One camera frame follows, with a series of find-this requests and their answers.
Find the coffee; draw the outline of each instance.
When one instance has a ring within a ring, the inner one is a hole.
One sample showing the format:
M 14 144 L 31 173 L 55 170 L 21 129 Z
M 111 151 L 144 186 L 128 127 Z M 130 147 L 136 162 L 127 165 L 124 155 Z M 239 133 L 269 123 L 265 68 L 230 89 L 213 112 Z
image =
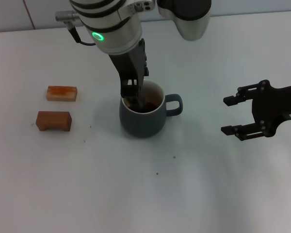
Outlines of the coffee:
M 156 110 L 157 108 L 158 108 L 157 105 L 152 104 L 150 102 L 145 102 L 143 106 L 140 106 L 138 104 L 132 104 L 131 106 L 129 106 L 129 109 L 137 113 L 150 113 Z

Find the wooden block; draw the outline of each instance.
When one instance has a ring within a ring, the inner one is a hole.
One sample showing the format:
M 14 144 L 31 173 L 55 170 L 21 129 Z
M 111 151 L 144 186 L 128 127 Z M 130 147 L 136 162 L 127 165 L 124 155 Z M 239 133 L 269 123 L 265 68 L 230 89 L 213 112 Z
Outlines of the wooden block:
M 78 90 L 74 86 L 48 86 L 48 101 L 76 101 Z
M 40 131 L 70 131 L 71 115 L 69 112 L 39 112 L 35 124 Z

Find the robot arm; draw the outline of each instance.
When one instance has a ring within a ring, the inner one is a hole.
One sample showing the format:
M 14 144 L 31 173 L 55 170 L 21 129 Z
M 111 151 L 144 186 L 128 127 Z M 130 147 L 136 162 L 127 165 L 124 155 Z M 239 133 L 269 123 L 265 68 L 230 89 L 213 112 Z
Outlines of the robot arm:
M 80 19 L 97 47 L 108 54 L 121 79 L 121 96 L 140 102 L 146 64 L 145 41 L 138 12 L 151 11 L 155 0 L 70 0 L 74 11 L 57 12 L 76 42 L 81 41 L 73 22 Z M 160 14 L 175 22 L 181 36 L 194 41 L 203 35 L 211 0 L 158 0 Z

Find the white wall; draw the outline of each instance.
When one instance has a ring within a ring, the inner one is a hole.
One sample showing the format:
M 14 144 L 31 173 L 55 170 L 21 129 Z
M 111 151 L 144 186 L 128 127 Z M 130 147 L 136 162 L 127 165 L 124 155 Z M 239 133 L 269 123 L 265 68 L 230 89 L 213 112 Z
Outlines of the white wall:
M 69 0 L 26 0 L 36 28 L 62 27 L 54 19 L 56 11 L 72 9 Z M 212 0 L 213 15 L 291 11 L 291 0 Z M 141 20 L 160 20 L 158 10 L 141 14 Z
M 72 9 L 69 0 L 25 0 L 37 29 L 62 27 L 56 11 Z M 291 11 L 291 0 L 212 0 L 212 14 L 238 15 Z M 158 10 L 141 13 L 142 21 L 161 20 Z M 0 0 L 0 32 L 32 29 L 22 0 Z
M 0 32 L 31 30 L 22 0 L 0 0 Z

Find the cable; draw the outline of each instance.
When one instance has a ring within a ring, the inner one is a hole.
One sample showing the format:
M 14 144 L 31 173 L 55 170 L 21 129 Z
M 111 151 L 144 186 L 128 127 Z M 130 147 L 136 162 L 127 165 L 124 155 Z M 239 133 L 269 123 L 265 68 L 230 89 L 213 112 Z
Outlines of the cable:
M 86 42 L 83 42 L 83 41 L 80 41 L 79 43 L 81 45 L 86 45 L 86 46 L 94 46 L 94 45 L 96 45 L 96 43 L 86 43 Z
M 96 43 L 86 43 L 86 42 L 81 41 L 81 38 L 80 38 L 80 36 L 78 34 L 78 31 L 77 31 L 76 27 L 70 28 L 70 29 L 68 29 L 68 31 L 70 32 L 70 34 L 72 35 L 72 37 L 74 38 L 74 40 L 77 43 L 80 43 L 80 44 L 86 45 L 86 46 L 94 46 L 94 45 L 96 45 Z

